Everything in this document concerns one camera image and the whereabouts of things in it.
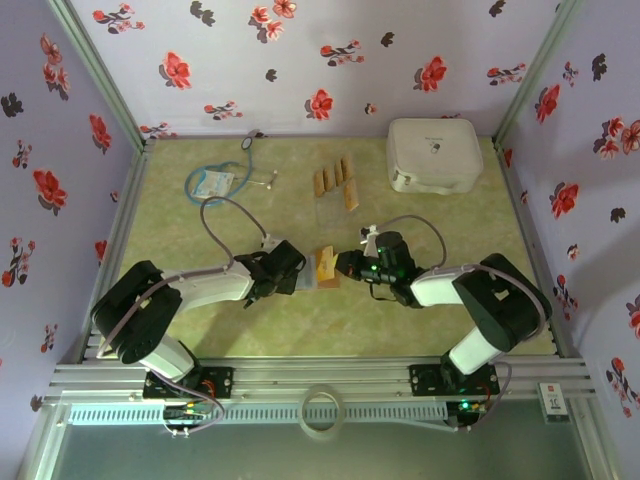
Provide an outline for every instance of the red flower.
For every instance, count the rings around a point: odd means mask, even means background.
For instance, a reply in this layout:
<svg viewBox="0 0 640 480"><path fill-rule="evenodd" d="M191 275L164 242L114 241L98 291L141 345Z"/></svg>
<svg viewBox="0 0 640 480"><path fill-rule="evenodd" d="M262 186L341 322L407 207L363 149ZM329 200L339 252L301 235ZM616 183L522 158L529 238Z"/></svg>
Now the red flower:
<svg viewBox="0 0 640 480"><path fill-rule="evenodd" d="M444 66L444 62L440 56L433 57L431 63L425 65L422 70L420 79L422 80L422 89L425 92L438 91L438 82L444 78L444 74L447 71L447 67Z"/></svg>
<svg viewBox="0 0 640 480"><path fill-rule="evenodd" d="M267 37L269 37L269 40L276 41L282 32L284 32L282 22L267 23Z"/></svg>
<svg viewBox="0 0 640 480"><path fill-rule="evenodd" d="M267 7L256 7L251 14L253 19L258 23L267 23L269 20L269 14L267 13Z"/></svg>
<svg viewBox="0 0 640 480"><path fill-rule="evenodd" d="M560 217L563 213L569 213L576 206L578 198L578 185L566 185L563 187L551 202L551 210L554 218Z"/></svg>
<svg viewBox="0 0 640 480"><path fill-rule="evenodd" d="M107 133L107 126L102 121L102 117L92 113L89 115L89 122L96 142L105 149L109 148L111 146L111 135Z"/></svg>
<svg viewBox="0 0 640 480"><path fill-rule="evenodd" d="M98 262L102 263L104 259L104 252L107 250L107 241L102 240L101 242L96 242L96 257L98 257Z"/></svg>
<svg viewBox="0 0 640 480"><path fill-rule="evenodd" d="M629 326L636 331L636 337L640 339L640 310L631 314L631 320Z"/></svg>
<svg viewBox="0 0 640 480"><path fill-rule="evenodd" d="M620 147L615 140L607 140L607 143L600 148L599 153L603 160L612 160L619 151Z"/></svg>
<svg viewBox="0 0 640 480"><path fill-rule="evenodd" d="M609 135L617 137L618 133L624 128L621 117L615 117L609 120Z"/></svg>
<svg viewBox="0 0 640 480"><path fill-rule="evenodd" d="M558 106L558 95L560 94L560 85L554 85L546 91L538 105L538 122L542 124L544 119L551 115Z"/></svg>
<svg viewBox="0 0 640 480"><path fill-rule="evenodd" d="M273 11L279 17L293 18L293 12L296 11L297 5L291 3L290 0L275 0Z"/></svg>
<svg viewBox="0 0 640 480"><path fill-rule="evenodd" d="M46 33L43 33L42 37L40 37L40 48L42 48L42 51L47 56L51 65L57 65L62 61L62 55L60 55L58 45L51 42Z"/></svg>
<svg viewBox="0 0 640 480"><path fill-rule="evenodd" d="M55 83L56 81L56 72L48 63L44 64L42 67L42 71L44 72L44 81L47 83Z"/></svg>
<svg viewBox="0 0 640 480"><path fill-rule="evenodd" d="M189 64L183 62L182 59L173 52L167 53L164 59L164 69L167 76L171 79L173 84L180 90L185 88L191 88L188 77L191 75Z"/></svg>
<svg viewBox="0 0 640 480"><path fill-rule="evenodd" d="M64 207L67 192L60 188L60 182L51 170L35 170L33 179L36 181L36 189L47 203L51 203L58 208Z"/></svg>
<svg viewBox="0 0 640 480"><path fill-rule="evenodd" d="M620 137L622 141L622 151L625 155L635 152L640 148L640 120L636 120L631 127L625 128Z"/></svg>
<svg viewBox="0 0 640 480"><path fill-rule="evenodd" d="M311 97L311 111L318 120L328 120L329 110L332 107L333 98L322 88Z"/></svg>
<svg viewBox="0 0 640 480"><path fill-rule="evenodd" d="M616 368L616 370L618 370L619 372L624 372L624 363L622 363L622 360L620 360L618 357L614 357L614 359L611 360L611 363Z"/></svg>
<svg viewBox="0 0 640 480"><path fill-rule="evenodd" d="M68 92L71 88L71 84L69 83L69 75L64 71L64 68L62 67L60 67L60 70L58 70L58 84L65 92Z"/></svg>
<svg viewBox="0 0 640 480"><path fill-rule="evenodd" d="M507 168L511 168L511 157L513 156L513 149L509 149L504 152L504 162L507 164Z"/></svg>

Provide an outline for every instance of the lavender wall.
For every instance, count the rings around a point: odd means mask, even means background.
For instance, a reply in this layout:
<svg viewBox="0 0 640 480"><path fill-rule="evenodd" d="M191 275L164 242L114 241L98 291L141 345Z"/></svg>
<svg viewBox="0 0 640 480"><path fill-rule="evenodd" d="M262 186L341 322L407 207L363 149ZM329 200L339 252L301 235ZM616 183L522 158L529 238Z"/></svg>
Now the lavender wall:
<svg viewBox="0 0 640 480"><path fill-rule="evenodd" d="M639 15L637 0L587 0L504 142L553 275L549 294L630 479L640 472Z"/></svg>
<svg viewBox="0 0 640 480"><path fill-rule="evenodd" d="M559 0L72 0L146 135L495 133Z"/></svg>
<svg viewBox="0 0 640 480"><path fill-rule="evenodd" d="M54 366L80 334L133 147L45 2L4 0L0 19L5 480L16 476Z"/></svg>

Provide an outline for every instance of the metal frame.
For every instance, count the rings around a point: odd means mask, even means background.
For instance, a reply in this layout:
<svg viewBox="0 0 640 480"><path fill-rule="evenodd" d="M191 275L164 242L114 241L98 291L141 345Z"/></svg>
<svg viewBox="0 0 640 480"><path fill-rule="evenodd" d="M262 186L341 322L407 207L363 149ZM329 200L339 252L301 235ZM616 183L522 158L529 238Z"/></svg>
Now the metal frame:
<svg viewBox="0 0 640 480"><path fill-rule="evenodd" d="M143 149L138 134L122 97L117 91L95 47L78 21L73 7L66 0L49 0L58 19L69 33L98 88L114 111L130 141L140 152L134 157L123 192L121 204L109 239L109 254L103 264L94 288L91 303L100 297L116 280L124 255L128 234L137 209L142 182L152 144ZM542 75L551 53L567 31L567 25L575 17L584 0L567 0L562 3L556 19L540 47L529 74L518 90L505 115L496 139L498 154L502 155L499 142L504 139L518 113L530 97ZM512 203L516 204L514 185L507 182ZM539 285L548 286L551 278L542 253L531 248L531 241L539 244L532 223L521 217L514 208ZM159 405L164 402L145 401L142 389L146 370L141 366L125 366L114 359L98 360L95 352L101 341L99 332L89 331L76 346L76 358L84 358L80 365L59 365L49 391L44 399L38 422L32 433L20 479L49 479L53 474L65 430L71 418L73 405L131 406ZM561 329L551 322L552 333L561 355L575 354ZM291 404L300 401L313 385L332 385L346 404L404 405L407 403L438 402L447 400L435 397L411 396L408 366L415 363L438 363L438 357L401 358L223 358L206 360L204 365L232 366L234 388L232 397L224 400L227 405L265 406ZM537 398L539 382L558 382L562 385L567 403L572 411L579 437L583 444L585 462L593 478L616 479L620 470L612 442L595 398L595 391L584 361L580 358L549 356L509 357L513 365L512 381L505 400ZM504 378L504 367L497 366L497 374ZM482 395L469 396L471 400Z"/></svg>

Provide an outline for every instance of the blue tubing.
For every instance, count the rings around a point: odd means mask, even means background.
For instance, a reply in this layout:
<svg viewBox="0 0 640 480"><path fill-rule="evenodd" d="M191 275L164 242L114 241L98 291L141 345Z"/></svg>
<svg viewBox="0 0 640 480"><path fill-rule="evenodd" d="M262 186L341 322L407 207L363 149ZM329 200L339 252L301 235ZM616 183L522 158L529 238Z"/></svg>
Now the blue tubing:
<svg viewBox="0 0 640 480"><path fill-rule="evenodd" d="M249 177L251 177L251 173L253 172L253 158L252 158L252 155L251 155L251 147L247 148L247 156L249 157L249 167L247 168L247 174L242 179L240 184L236 188L231 190L231 192L229 192L229 194L226 196L226 198L233 197L249 181ZM193 177L195 177L197 174L200 174L200 178L199 178L198 183L197 183L197 185L195 187L195 188L198 188L198 185L200 185L204 181L204 178L206 176L206 173L205 173L206 170L214 171L214 172L223 172L224 169L226 167L230 166L230 165L240 165L240 164L238 162L223 162L223 163L217 163L217 164L214 164L214 165L205 165L204 167L198 167L193 172L191 172L187 176L187 179L184 182L184 194L187 196L189 201L191 203L193 203L194 205L198 205L198 206L202 205L202 201L198 200L197 198L195 198L191 194L191 191L189 189L189 184L191 183L191 180L193 180ZM223 200L216 200L214 202L208 203L207 205L205 205L205 207L214 207L216 205L220 205L220 203L222 203L222 202L223 202Z"/></svg>

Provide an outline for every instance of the clear tape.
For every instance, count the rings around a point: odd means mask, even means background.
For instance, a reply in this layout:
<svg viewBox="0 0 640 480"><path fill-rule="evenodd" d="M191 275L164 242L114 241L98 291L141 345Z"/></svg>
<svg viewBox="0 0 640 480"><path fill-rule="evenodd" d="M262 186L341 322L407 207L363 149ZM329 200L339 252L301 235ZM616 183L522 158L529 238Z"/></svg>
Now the clear tape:
<svg viewBox="0 0 640 480"><path fill-rule="evenodd" d="M338 408L336 421L326 430L318 430L317 428L312 427L304 418L305 408L311 400L318 397L328 398L333 403L335 403L336 407ZM344 406L344 402L342 401L342 397L340 397L338 392L336 392L329 385L314 385L307 391L302 400L300 400L300 404L298 405L298 423L300 424L300 428L302 428L302 431L314 440L331 440L338 435L338 432L342 428L342 425L344 424L346 418L346 413L347 410Z"/></svg>

